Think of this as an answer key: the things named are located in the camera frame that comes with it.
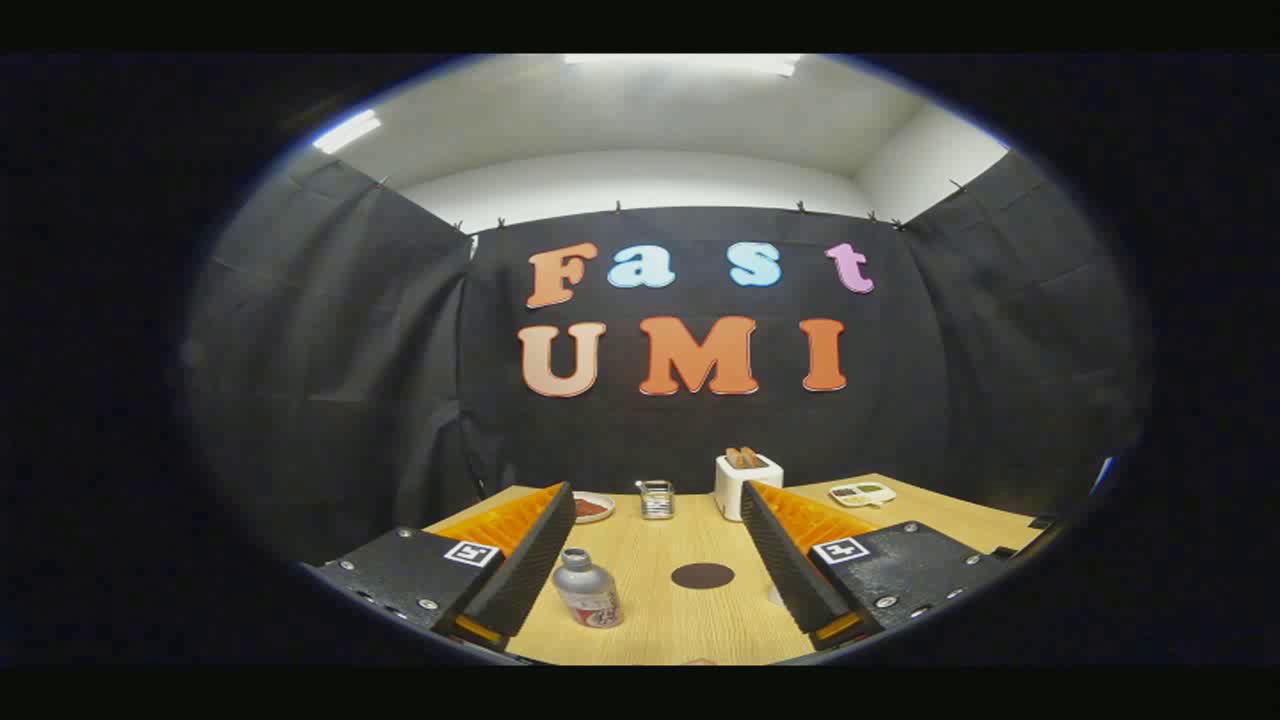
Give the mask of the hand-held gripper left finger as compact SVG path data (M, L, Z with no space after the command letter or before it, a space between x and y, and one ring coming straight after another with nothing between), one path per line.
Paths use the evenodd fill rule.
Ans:
M440 639L500 652L536 603L570 532L567 483L436 530L397 527L315 568L339 594Z

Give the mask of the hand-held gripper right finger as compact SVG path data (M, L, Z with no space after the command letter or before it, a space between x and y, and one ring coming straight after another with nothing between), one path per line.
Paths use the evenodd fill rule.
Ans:
M740 516L785 607L814 650L891 632L1006 570L923 521L874 528L787 489L748 482Z

